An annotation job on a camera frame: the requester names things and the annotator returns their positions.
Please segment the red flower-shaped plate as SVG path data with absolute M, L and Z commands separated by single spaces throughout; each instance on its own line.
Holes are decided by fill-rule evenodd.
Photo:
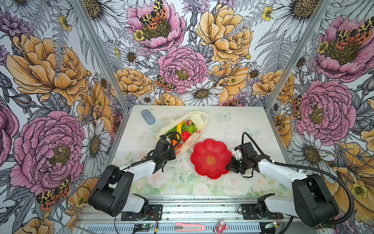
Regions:
M 227 146 L 214 139 L 206 139 L 197 143 L 190 157 L 196 173 L 213 180 L 229 173 L 226 166 L 229 165 L 231 158 L 232 153 Z

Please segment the cream printed plastic bag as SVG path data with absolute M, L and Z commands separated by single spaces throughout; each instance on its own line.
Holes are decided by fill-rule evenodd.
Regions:
M 156 137 L 168 135 L 167 138 L 171 140 L 172 146 L 180 140 L 175 147 L 175 153 L 183 154 L 197 142 L 207 121 L 208 114 L 200 111 L 189 112 L 175 120 L 171 119 Z

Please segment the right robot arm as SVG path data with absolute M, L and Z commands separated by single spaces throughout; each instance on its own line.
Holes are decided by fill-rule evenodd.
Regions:
M 258 172 L 284 185 L 292 192 L 291 197 L 280 197 L 274 193 L 261 196 L 255 206 L 257 216 L 269 218 L 282 213 L 299 218 L 309 227 L 334 220 L 339 209 L 320 175 L 307 175 L 281 166 L 261 150 L 255 150 L 248 142 L 237 146 L 226 170 L 246 176 L 247 171 Z

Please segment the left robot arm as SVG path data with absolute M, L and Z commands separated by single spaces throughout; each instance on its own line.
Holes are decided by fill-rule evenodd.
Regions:
M 132 184 L 163 170 L 167 162 L 176 159 L 175 147 L 179 141 L 168 141 L 163 136 L 154 150 L 143 159 L 126 168 L 114 165 L 106 167 L 91 191 L 88 204 L 112 217 L 128 213 L 137 219 L 150 215 L 149 201 L 140 195 L 131 194 Z

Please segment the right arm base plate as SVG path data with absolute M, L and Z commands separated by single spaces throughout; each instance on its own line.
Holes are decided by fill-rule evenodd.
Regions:
M 244 220 L 282 220 L 284 219 L 283 214 L 264 212 L 260 214 L 256 208 L 256 204 L 241 204 L 237 212 L 242 215 Z

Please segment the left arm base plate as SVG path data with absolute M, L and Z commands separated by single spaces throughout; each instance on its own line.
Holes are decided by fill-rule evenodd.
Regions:
M 163 205 L 151 204 L 142 209 L 139 213 L 123 212 L 121 221 L 161 221 Z

